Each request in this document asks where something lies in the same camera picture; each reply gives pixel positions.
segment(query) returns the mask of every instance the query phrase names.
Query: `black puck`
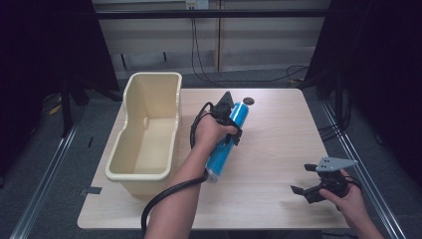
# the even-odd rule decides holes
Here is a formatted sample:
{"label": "black puck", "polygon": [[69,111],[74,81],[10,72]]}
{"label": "black puck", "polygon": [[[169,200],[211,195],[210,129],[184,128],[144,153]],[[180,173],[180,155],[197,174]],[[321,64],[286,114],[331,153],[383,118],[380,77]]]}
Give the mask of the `black puck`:
{"label": "black puck", "polygon": [[244,99],[243,99],[243,103],[244,103],[245,105],[251,106],[251,105],[253,105],[253,104],[255,103],[255,100],[254,100],[254,99],[252,99],[252,98],[244,98]]}

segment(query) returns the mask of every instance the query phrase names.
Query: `black cable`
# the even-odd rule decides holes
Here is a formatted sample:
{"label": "black cable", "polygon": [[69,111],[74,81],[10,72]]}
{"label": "black cable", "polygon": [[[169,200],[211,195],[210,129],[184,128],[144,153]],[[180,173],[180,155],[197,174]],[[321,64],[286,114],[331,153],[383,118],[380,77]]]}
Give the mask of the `black cable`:
{"label": "black cable", "polygon": [[[191,55],[191,63],[192,63],[192,70],[193,70],[193,73],[195,74],[195,76],[196,76],[199,80],[201,80],[201,81],[203,81],[203,82],[206,82],[206,83],[211,83],[212,85],[214,85],[214,86],[216,86],[216,87],[219,87],[219,88],[224,88],[223,86],[221,86],[221,85],[219,85],[219,84],[217,84],[217,83],[215,83],[215,82],[211,81],[211,80],[208,78],[208,76],[205,74],[205,72],[204,72],[204,68],[202,67],[201,57],[200,57],[200,54],[199,54],[198,38],[197,38],[197,35],[196,35],[196,22],[195,22],[195,19],[194,19],[194,18],[192,18],[192,19],[191,19],[191,21],[192,21],[192,55]],[[197,56],[198,56],[199,65],[200,65],[200,67],[201,67],[202,74],[204,75],[204,77],[205,77],[206,79],[201,78],[201,77],[198,75],[198,73],[196,73],[196,71],[195,71],[195,66],[194,66],[194,64],[193,64],[193,53],[194,53],[194,51],[195,51],[195,50],[194,50],[194,49],[195,49],[195,45],[196,45],[196,53],[197,53]]]}
{"label": "black cable", "polygon": [[140,226],[142,228],[143,233],[146,233],[146,219],[148,217],[149,211],[162,199],[168,197],[169,195],[178,192],[182,189],[185,189],[190,186],[194,186],[200,184],[208,179],[208,170],[204,169],[204,174],[198,178],[187,180],[181,183],[178,183],[172,187],[165,189],[164,191],[160,192],[154,198],[152,198],[148,204],[146,204],[145,209],[143,209],[142,216],[140,217]]}
{"label": "black cable", "polygon": [[306,66],[289,66],[287,69],[286,69],[286,75],[289,77],[289,82],[288,82],[288,85],[286,86],[286,89],[288,89],[289,87],[290,87],[290,84],[291,84],[291,82],[292,82],[292,79],[290,78],[290,76],[291,75],[289,75],[289,69],[290,68],[297,68],[297,67],[300,67],[301,68],[301,70],[302,69],[307,69],[308,67],[306,67]]}
{"label": "black cable", "polygon": [[[204,115],[202,114],[208,106],[210,107],[211,110],[214,107],[212,105],[212,103],[209,103],[209,102],[206,103],[202,107],[201,111],[196,116],[195,121],[192,124],[192,127],[190,129],[190,146],[191,146],[191,148],[193,148],[193,146],[195,145],[195,132],[196,132],[196,128],[199,125],[199,122],[202,120],[203,117],[209,115],[208,113],[207,114],[204,114]],[[156,195],[154,198],[152,198],[148,202],[148,204],[146,204],[145,208],[142,211],[142,215],[140,217],[140,226],[141,226],[142,232],[144,234],[146,233],[146,219],[148,218],[148,214],[149,214],[150,210],[158,202],[160,202],[162,199],[168,197],[169,195],[171,195],[171,194],[173,194],[175,192],[178,192],[178,191],[180,191],[180,190],[182,190],[184,188],[190,187],[190,186],[194,186],[194,185],[200,184],[200,183],[206,181],[207,179],[208,179],[208,170],[205,168],[204,169],[204,174],[202,176],[200,176],[198,178],[191,179],[191,180],[187,180],[187,181],[184,181],[184,182],[180,182],[180,183],[178,183],[178,184],[176,184],[174,186],[171,186],[171,187],[165,189],[164,191],[162,191],[158,195]]]}
{"label": "black cable", "polygon": [[[280,78],[275,78],[275,79],[271,79],[271,80],[261,80],[261,81],[212,81],[208,76],[207,76],[207,74],[205,73],[205,71],[204,71],[204,68],[203,68],[203,66],[202,66],[202,61],[201,61],[201,57],[200,57],[200,54],[199,54],[199,46],[198,46],[198,37],[197,37],[197,34],[196,34],[196,21],[195,21],[195,19],[194,18],[192,18],[191,19],[191,21],[192,21],[192,54],[191,54],[191,65],[192,65],[192,70],[193,70],[193,73],[195,74],[195,76],[199,79],[199,80],[201,80],[201,81],[203,81],[203,82],[206,82],[206,83],[211,83],[212,85],[214,85],[214,86],[216,86],[216,87],[219,87],[219,88],[224,88],[224,86],[221,86],[221,85],[219,85],[219,84],[217,84],[216,82],[218,82],[218,83],[223,83],[223,82],[250,82],[250,83],[254,83],[254,82],[259,82],[259,83],[265,83],[265,82],[275,82],[275,81],[279,81],[279,80],[282,80],[282,79],[285,79],[285,78],[289,78],[290,76],[292,76],[292,75],[294,75],[294,74],[296,74],[296,73],[298,73],[298,72],[301,72],[302,70],[304,70],[304,69],[307,69],[308,67],[306,67],[306,66],[289,66],[287,69],[286,69],[286,72],[287,72],[287,75],[286,76],[283,76],[283,77],[280,77]],[[193,64],[193,55],[194,55],[194,49],[195,49],[195,46],[196,46],[196,54],[197,54],[197,57],[198,57],[198,61],[199,61],[199,65],[200,65],[200,68],[201,68],[201,71],[202,71],[202,74],[204,75],[204,77],[206,78],[206,79],[203,79],[203,78],[201,78],[199,75],[198,75],[198,73],[196,72],[196,70],[195,70],[195,67],[194,67],[194,64]],[[290,68],[293,68],[293,67],[301,67],[299,70],[297,70],[297,71],[295,71],[295,72],[293,72],[293,73],[291,73],[291,74],[289,74],[289,69]]]}
{"label": "black cable", "polygon": [[298,72],[300,72],[300,71],[303,71],[304,69],[306,69],[307,67],[304,67],[304,68],[302,68],[302,69],[299,69],[299,70],[297,70],[297,71],[295,71],[295,72],[293,72],[293,73],[291,73],[291,74],[289,74],[289,75],[286,75],[286,76],[283,76],[283,77],[280,77],[280,78],[275,78],[275,79],[271,79],[271,80],[261,80],[261,81],[248,81],[248,80],[245,80],[245,81],[217,81],[217,82],[259,82],[259,83],[268,83],[268,82],[276,82],[276,81],[279,81],[279,80],[282,80],[282,79],[285,79],[285,78],[288,78],[288,77],[290,77],[290,76],[292,76],[292,75],[294,75],[294,74],[296,74],[296,73],[298,73]]}

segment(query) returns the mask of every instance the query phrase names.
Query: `wooden table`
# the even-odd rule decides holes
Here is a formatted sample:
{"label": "wooden table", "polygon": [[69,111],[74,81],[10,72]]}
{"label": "wooden table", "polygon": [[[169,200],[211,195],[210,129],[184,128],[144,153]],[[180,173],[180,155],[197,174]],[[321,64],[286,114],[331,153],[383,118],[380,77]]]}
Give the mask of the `wooden table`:
{"label": "wooden table", "polygon": [[[182,89],[182,123],[177,162],[186,158],[194,117],[206,102],[217,104],[225,89]],[[193,229],[321,229],[347,228],[328,201],[308,204],[290,188],[319,184],[305,163],[317,164],[326,155],[301,91],[231,89],[233,100],[255,100],[243,135],[216,184],[203,183]],[[140,215],[150,197],[130,195],[105,175],[106,161],[124,121],[120,109],[78,224],[86,229],[139,229]]]}

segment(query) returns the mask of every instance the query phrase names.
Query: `blue bottle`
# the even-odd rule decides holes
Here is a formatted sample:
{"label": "blue bottle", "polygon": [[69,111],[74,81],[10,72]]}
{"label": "blue bottle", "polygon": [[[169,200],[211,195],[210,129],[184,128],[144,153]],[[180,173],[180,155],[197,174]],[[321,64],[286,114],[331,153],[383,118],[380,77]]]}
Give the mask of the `blue bottle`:
{"label": "blue bottle", "polygon": [[[239,128],[242,128],[243,123],[248,116],[248,112],[249,108],[244,103],[235,103],[235,107],[230,114],[230,119],[232,119]],[[229,143],[226,143],[223,138],[214,147],[205,166],[209,173],[208,182],[215,183],[218,181],[234,143],[233,138],[230,139]]]}

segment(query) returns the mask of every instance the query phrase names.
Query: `beige plastic bin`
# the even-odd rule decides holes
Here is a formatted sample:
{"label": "beige plastic bin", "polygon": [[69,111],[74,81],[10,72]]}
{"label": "beige plastic bin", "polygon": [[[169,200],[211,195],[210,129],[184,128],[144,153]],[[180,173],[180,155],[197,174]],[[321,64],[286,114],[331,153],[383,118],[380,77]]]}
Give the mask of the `beige plastic bin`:
{"label": "beige plastic bin", "polygon": [[181,79],[178,73],[137,73],[127,83],[124,127],[105,175],[131,194],[157,194],[170,176],[181,121]]}

